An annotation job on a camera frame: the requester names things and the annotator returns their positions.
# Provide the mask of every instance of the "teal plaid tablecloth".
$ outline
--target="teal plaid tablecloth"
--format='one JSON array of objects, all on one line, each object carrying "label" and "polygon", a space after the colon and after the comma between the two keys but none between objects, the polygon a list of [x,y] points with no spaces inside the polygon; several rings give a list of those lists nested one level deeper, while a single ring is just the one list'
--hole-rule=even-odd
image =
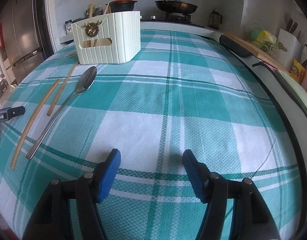
[{"label": "teal plaid tablecloth", "polygon": [[[191,149],[227,179],[251,177],[288,239],[299,220],[298,167],[282,120],[256,79],[219,43],[199,36],[145,30],[141,46],[128,63],[97,66],[92,87],[69,103],[29,161],[25,153],[49,120],[58,86],[14,171],[18,139],[45,92],[77,61],[75,47],[43,62],[11,94],[4,106],[25,106],[26,113],[0,123],[0,212],[9,226],[21,237],[52,178],[76,179],[117,148],[121,166],[109,197],[98,205],[109,239],[194,239],[206,205],[182,166],[183,151]],[[88,67],[77,66],[58,104]],[[223,239],[231,217],[228,201]]]}]

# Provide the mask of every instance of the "wooden cutting board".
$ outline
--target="wooden cutting board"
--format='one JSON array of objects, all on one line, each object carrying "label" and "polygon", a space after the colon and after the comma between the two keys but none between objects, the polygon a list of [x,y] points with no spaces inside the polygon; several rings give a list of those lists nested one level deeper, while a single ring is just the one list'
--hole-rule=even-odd
[{"label": "wooden cutting board", "polygon": [[238,43],[242,47],[244,47],[246,50],[250,51],[255,57],[257,57],[260,60],[263,60],[264,62],[268,63],[269,65],[273,66],[274,68],[281,70],[282,72],[289,75],[289,72],[285,70],[285,68],[278,63],[274,58],[270,57],[267,53],[262,51],[261,49],[257,48],[250,42],[244,41],[238,37],[235,37],[229,33],[224,32],[225,36],[227,36],[229,39],[233,40],[234,42]]}]

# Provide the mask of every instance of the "ribbed plastic basket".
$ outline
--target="ribbed plastic basket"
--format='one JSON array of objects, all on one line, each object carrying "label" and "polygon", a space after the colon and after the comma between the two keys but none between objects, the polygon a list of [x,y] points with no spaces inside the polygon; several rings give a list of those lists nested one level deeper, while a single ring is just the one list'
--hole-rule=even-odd
[{"label": "ribbed plastic basket", "polygon": [[[94,37],[86,34],[86,25],[98,23]],[[109,13],[72,24],[73,38],[80,64],[121,64],[140,51],[140,11]]]}]

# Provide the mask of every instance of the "stainless steel refrigerator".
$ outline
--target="stainless steel refrigerator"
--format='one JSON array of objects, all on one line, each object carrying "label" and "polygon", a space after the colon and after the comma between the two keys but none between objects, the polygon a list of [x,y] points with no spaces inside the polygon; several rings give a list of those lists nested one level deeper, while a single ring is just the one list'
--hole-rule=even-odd
[{"label": "stainless steel refrigerator", "polygon": [[44,0],[9,0],[0,13],[0,39],[17,83],[53,54],[44,12]]}]

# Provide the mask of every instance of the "frying pan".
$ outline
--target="frying pan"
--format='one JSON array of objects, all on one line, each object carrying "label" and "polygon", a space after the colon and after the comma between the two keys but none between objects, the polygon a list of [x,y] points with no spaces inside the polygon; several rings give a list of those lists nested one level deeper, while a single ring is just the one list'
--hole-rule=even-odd
[{"label": "frying pan", "polygon": [[164,12],[175,12],[182,14],[192,14],[196,11],[198,6],[186,3],[180,0],[163,0],[163,1],[155,1],[156,6],[159,10]]}]

